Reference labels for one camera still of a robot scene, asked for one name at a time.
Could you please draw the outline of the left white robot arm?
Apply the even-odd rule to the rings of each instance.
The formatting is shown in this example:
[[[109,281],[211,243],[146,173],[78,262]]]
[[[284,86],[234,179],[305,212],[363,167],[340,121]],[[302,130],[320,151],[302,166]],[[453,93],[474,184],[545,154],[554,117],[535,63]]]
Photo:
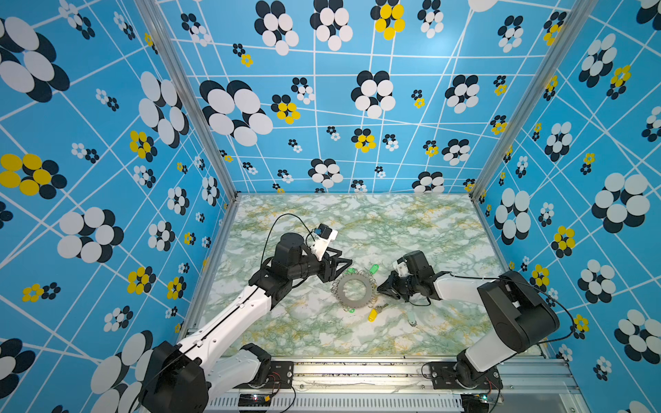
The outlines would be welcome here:
[[[313,235],[313,245],[307,245],[297,233],[283,234],[273,256],[262,261],[225,310],[180,342],[162,342],[153,349],[142,387],[128,409],[202,412],[211,399],[238,385],[262,385],[270,354],[253,343],[232,357],[225,356],[227,349],[293,290],[295,280],[333,282],[352,264],[330,246],[337,231],[320,225]]]

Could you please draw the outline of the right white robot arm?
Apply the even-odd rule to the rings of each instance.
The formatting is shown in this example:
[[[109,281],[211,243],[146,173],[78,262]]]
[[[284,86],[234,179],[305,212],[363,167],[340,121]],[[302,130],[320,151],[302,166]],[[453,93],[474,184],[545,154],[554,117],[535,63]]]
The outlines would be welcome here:
[[[381,294],[409,302],[417,294],[432,300],[457,300],[483,306],[492,327],[456,358],[455,380],[475,388],[503,361],[539,344],[559,330],[553,309],[516,271],[479,279],[433,270],[422,251],[399,258]]]

